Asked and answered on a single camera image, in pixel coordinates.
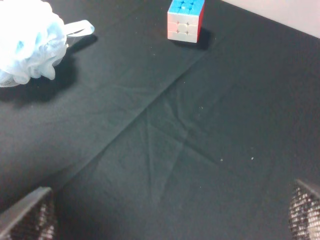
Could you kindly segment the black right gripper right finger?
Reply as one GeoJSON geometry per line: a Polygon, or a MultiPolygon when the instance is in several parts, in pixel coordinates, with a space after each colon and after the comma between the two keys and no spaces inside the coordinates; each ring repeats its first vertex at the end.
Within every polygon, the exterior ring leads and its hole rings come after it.
{"type": "Polygon", "coordinates": [[[320,187],[296,179],[289,204],[288,227],[293,240],[320,239],[320,187]]]}

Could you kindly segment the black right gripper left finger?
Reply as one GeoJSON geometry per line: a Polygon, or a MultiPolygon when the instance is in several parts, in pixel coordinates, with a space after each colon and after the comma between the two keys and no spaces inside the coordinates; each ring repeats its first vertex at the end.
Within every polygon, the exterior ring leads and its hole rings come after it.
{"type": "Polygon", "coordinates": [[[55,240],[57,218],[50,187],[39,187],[0,214],[2,240],[55,240]]]}

